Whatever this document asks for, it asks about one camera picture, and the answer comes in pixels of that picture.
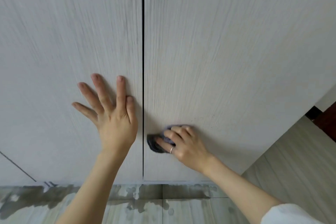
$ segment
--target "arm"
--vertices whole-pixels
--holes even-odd
[[[216,183],[237,205],[252,224],[261,222],[263,216],[275,205],[282,204],[278,199],[254,186],[240,175],[225,166],[210,154],[198,135],[189,127],[172,127],[164,132],[176,147],[172,154],[187,167],[202,173]],[[161,138],[157,143],[170,152],[172,146]]]
[[[80,104],[72,105],[88,117],[97,127],[102,144],[90,175],[57,224],[100,224],[110,190],[117,172],[137,135],[137,118],[132,97],[126,96],[125,79],[117,78],[117,103],[112,104],[103,79],[91,75],[98,97],[83,82],[78,83],[83,96],[92,109]]]

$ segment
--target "sponge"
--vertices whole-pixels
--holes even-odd
[[[147,135],[147,143],[149,148],[153,151],[153,152],[157,152],[157,153],[169,153],[168,151],[166,151],[165,149],[163,149],[161,146],[159,146],[156,141],[155,138],[157,137],[161,137],[163,139],[163,141],[165,141],[166,143],[171,144],[171,146],[175,146],[175,143],[168,137],[165,137],[163,132],[165,130],[170,130],[172,127],[181,127],[183,125],[170,125],[167,126],[161,133],[159,134],[149,134]]]

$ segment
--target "floor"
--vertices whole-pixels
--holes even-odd
[[[324,223],[336,219],[336,143],[301,118],[243,176]],[[53,224],[78,187],[0,188],[0,224]],[[214,184],[114,185],[103,223],[248,223]]]

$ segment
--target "forearm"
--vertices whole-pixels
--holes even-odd
[[[215,157],[209,160],[204,175],[232,199],[252,224],[259,224],[269,209],[281,204],[278,199],[242,178]]]
[[[57,224],[100,224],[124,158],[112,153],[99,154],[90,175]]]

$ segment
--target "white shirt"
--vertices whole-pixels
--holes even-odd
[[[314,219],[300,206],[282,204],[273,206],[261,219],[261,224],[323,224]]]

